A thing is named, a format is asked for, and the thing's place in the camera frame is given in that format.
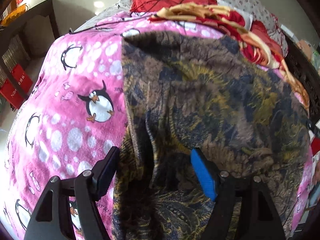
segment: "blue gripper pad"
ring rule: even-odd
[[[204,194],[214,201],[217,197],[217,193],[215,191],[215,181],[211,177],[196,149],[192,149],[191,151],[191,164],[196,172]]]

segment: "bed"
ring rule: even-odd
[[[224,1],[263,22],[269,36],[281,46],[283,55],[289,53],[289,68],[295,66],[294,73],[302,69],[298,62],[302,62],[303,58],[292,59],[286,37],[279,29],[276,17],[258,0]],[[76,31],[94,27],[96,24],[130,18],[127,12],[131,4],[132,0],[119,0],[116,5],[90,19]],[[133,15],[136,18],[139,16],[139,13]],[[91,169],[112,146],[121,146],[128,126],[123,73],[119,60],[121,39],[127,35],[159,30],[162,27],[181,34],[186,31],[186,27],[183,30],[176,23],[149,27],[146,19],[141,18],[126,25],[94,28],[91,30],[90,40],[82,33],[60,37],[49,49],[39,79],[30,98],[19,109],[6,145],[7,152],[2,169],[5,169],[6,174],[3,190],[8,193],[4,197],[2,223],[15,239],[23,238],[36,200],[51,176],[58,175],[62,179],[74,177],[86,169]],[[222,37],[218,31],[195,25],[188,26],[188,35],[214,39]],[[317,94],[310,93],[312,88],[308,86],[305,75],[296,74],[296,77],[309,95]],[[312,82],[316,82],[318,78],[313,76]],[[311,120],[314,121],[319,118],[319,110],[315,110],[319,107],[316,106],[314,97],[310,98]],[[94,116],[91,113],[92,100],[104,103],[107,113]],[[51,104],[44,104],[45,101],[50,101]],[[303,210],[301,207],[307,200],[308,184],[312,176],[311,166],[311,158],[308,158],[297,189],[300,198],[294,205],[294,217],[288,221],[288,233],[292,224],[298,223]],[[113,190],[114,181],[105,198],[98,203],[109,234]],[[76,203],[72,200],[70,210],[76,237],[82,239]],[[288,215],[291,211],[288,209],[284,213]]]

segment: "penguin beak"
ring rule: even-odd
[[[100,101],[99,97],[97,95],[93,96],[92,101],[94,103],[97,103],[97,101]]]

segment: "crumpled blanket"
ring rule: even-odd
[[[114,239],[199,239],[214,203],[189,153],[235,177],[259,174],[288,236],[309,149],[289,84],[219,40],[151,32],[122,40],[128,127],[114,189]],[[236,230],[235,207],[229,238]]]
[[[293,91],[300,94],[303,105],[309,111],[309,95],[303,85],[289,71],[281,53],[273,47],[269,47],[256,34],[244,28],[243,17],[228,6],[221,5],[197,5],[195,3],[183,3],[170,8],[162,8],[153,15],[150,21],[161,20],[188,21],[202,23],[216,28],[228,36],[236,39],[242,54],[253,63],[269,68],[279,69],[284,80],[291,85]]]

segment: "dark wooden table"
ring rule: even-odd
[[[59,38],[60,34],[53,10],[52,0],[43,1],[42,3],[39,3],[38,5],[32,7],[0,32],[0,69],[4,72],[7,79],[24,99],[28,99],[28,95],[22,90],[18,82],[12,76],[9,69],[6,67],[2,59],[2,55],[7,51],[11,38],[19,34],[24,29],[27,21],[37,15],[43,17],[49,16],[53,36],[55,39]]]

